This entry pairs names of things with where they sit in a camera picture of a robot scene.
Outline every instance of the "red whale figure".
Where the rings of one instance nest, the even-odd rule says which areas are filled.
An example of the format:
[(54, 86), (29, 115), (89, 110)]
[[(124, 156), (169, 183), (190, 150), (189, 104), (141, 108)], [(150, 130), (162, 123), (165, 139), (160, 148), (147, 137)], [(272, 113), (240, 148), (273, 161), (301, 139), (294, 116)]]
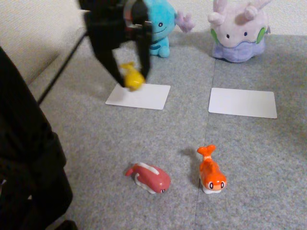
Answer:
[(135, 183), (151, 194), (164, 193), (171, 184), (171, 178), (162, 169), (145, 163), (134, 164), (126, 172), (126, 176), (135, 174)]

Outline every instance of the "white wall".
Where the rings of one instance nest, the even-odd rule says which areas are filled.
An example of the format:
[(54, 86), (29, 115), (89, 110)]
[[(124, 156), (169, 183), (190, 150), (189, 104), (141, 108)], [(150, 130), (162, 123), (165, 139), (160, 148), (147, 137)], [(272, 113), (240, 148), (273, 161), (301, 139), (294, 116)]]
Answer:
[[(197, 24), (195, 32), (209, 28), (207, 15), (212, 12), (213, 0), (169, 2), (176, 10), (192, 13)], [(272, 34), (307, 35), (307, 0), (273, 0), (265, 11)], [(0, 45), (27, 82), (45, 68), (73, 32), (83, 26), (78, 0), (0, 0)]]
[(83, 26), (75, 0), (0, 0), (0, 45), (29, 83)]
[[(213, 11), (213, 0), (168, 0), (184, 13), (192, 13), (194, 31), (209, 28), (208, 13)], [(228, 0), (229, 4), (251, 0)], [(272, 0), (263, 9), (269, 16), (272, 34), (307, 35), (307, 0)]]

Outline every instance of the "black cable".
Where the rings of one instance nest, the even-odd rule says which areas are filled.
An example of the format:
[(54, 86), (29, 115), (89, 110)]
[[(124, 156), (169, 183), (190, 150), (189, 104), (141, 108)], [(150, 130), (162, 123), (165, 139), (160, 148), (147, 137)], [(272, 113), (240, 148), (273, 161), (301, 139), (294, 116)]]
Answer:
[(65, 67), (67, 66), (68, 62), (70, 61), (70, 59), (72, 58), (73, 54), (76, 52), (78, 46), (81, 44), (81, 42), (83, 41), (83, 39), (87, 36), (87, 32), (85, 32), (81, 38), (79, 39), (79, 41), (77, 42), (77, 44), (75, 45), (75, 47), (72, 49), (71, 53), (69, 54), (69, 56), (67, 57), (67, 59), (65, 60), (64, 64), (61, 66), (61, 68), (59, 69), (58, 73), (56, 74), (56, 76), (52, 79), (51, 83), (48, 85), (48, 87), (45, 89), (45, 91), (43, 92), (43, 94), (40, 96), (40, 98), (38, 99), (37, 103), (38, 105), (41, 105), (41, 103), (44, 101), (45, 97), (48, 95), (48, 93), (50, 92), (50, 90), (52, 89), (52, 87), (54, 86), (54, 84), (56, 83), (56, 81), (59, 79), (61, 73), (64, 71)]

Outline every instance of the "toy eye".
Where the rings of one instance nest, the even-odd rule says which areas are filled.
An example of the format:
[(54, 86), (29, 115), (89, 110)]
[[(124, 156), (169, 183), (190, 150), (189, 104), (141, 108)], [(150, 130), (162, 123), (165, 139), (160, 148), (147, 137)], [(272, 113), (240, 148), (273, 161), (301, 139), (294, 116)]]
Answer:
[(212, 182), (209, 182), (208, 185), (209, 185), (210, 189), (213, 189), (213, 183)]

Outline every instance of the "red toy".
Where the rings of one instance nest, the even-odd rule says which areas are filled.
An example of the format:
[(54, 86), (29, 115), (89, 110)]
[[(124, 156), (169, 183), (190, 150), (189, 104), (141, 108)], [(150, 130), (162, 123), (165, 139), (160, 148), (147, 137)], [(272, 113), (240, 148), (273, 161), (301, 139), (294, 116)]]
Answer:
[(126, 176), (135, 174), (135, 183), (151, 194), (164, 193), (171, 184), (171, 178), (162, 169), (144, 163), (135, 164), (126, 172)]
[(203, 156), (200, 164), (200, 179), (205, 194), (220, 193), (227, 185), (226, 176), (220, 171), (218, 164), (212, 160), (211, 154), (215, 145), (198, 148), (197, 152)]

